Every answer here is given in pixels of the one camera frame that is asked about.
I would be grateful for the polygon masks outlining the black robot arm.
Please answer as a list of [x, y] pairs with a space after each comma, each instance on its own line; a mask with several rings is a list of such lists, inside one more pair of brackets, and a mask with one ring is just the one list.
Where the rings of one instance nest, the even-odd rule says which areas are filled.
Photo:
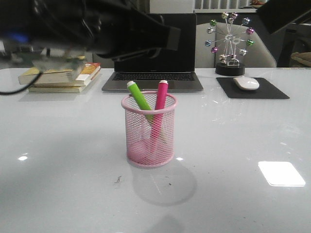
[[128, 0], [3, 0], [0, 38], [22, 46], [84, 50], [121, 61], [177, 50], [181, 31]]
[[268, 33], [276, 33], [289, 24], [311, 20], [310, 0], [269, 0], [256, 10]]

